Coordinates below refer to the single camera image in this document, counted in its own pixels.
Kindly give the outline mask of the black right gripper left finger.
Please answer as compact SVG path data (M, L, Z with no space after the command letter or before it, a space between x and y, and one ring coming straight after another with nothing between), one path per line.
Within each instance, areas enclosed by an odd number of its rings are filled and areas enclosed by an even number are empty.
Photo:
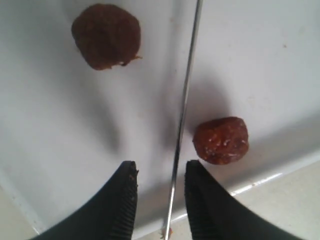
M138 172L134 161L123 161L87 203L35 239L132 239L138 203Z

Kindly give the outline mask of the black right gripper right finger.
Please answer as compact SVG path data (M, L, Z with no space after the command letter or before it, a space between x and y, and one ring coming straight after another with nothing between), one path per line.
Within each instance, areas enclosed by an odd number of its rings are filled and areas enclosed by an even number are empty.
M184 197L194 240L317 240L318 161L292 164L223 187L198 160L186 163Z

